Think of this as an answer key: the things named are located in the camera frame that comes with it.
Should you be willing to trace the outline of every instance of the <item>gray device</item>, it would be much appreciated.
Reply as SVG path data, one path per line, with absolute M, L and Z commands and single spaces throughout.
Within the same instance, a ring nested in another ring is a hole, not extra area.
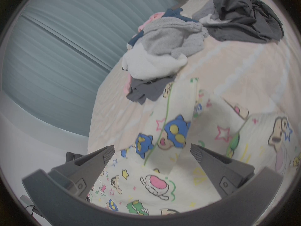
M 192 144 L 190 152 L 222 199 L 175 215 L 140 216 L 113 212 L 85 201 L 113 156 L 113 145 L 55 167 L 49 173 L 39 169 L 22 182 L 37 210 L 54 226 L 251 226 L 269 206 L 281 185 L 282 176 L 267 167 L 254 175 L 253 166 L 199 145 Z

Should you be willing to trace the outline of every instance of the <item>cartoon print blanket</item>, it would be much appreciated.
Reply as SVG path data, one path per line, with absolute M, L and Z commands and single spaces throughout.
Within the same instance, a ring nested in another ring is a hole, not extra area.
M 246 108 L 199 88 L 197 78 L 167 85 L 134 145 L 111 158 L 89 193 L 91 203 L 138 215 L 166 215 L 204 207 L 220 196 L 190 154 L 198 144 L 284 176 L 280 200 L 296 172 L 301 149 L 282 113 L 249 115 Z

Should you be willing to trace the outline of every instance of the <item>pink clothing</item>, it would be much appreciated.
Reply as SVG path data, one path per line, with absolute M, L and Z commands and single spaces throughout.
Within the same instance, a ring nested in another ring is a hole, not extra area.
M 162 17 L 164 15 L 164 13 L 165 12 L 158 12 L 158 13 L 155 13 L 155 14 L 151 15 L 149 20 L 147 20 L 144 24 L 139 26 L 138 32 L 141 32 L 144 29 L 145 25 L 149 24 L 151 21 L 154 21 L 154 20 Z
M 130 93 L 131 90 L 131 83 L 132 83 L 132 76 L 130 75 L 130 73 L 128 72 L 128 80 L 126 81 L 125 86 L 123 87 L 123 92 L 125 94 Z

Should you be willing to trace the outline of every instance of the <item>teal curtain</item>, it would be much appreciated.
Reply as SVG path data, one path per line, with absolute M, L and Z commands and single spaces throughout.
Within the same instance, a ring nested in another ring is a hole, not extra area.
M 6 48 L 2 88 L 35 117 L 88 136 L 97 90 L 126 43 L 153 13 L 175 3 L 31 0 Z

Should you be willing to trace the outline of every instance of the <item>mattress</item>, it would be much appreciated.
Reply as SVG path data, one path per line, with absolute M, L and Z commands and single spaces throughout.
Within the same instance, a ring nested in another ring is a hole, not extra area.
M 207 1 L 190 0 L 182 6 L 183 13 L 191 16 Z M 282 111 L 297 132 L 301 130 L 301 113 L 298 113 L 301 49 L 280 9 L 270 0 L 262 1 L 283 23 L 284 38 L 280 42 L 220 42 L 209 36 L 205 48 L 188 58 L 188 64 L 179 71 L 175 81 L 198 77 L 202 89 L 248 108 L 250 114 Z M 150 100 L 140 105 L 126 98 L 123 86 L 127 72 L 121 69 L 121 61 L 122 58 L 98 89 L 88 153 L 107 145 L 114 144 L 116 151 L 133 145 L 156 106 Z

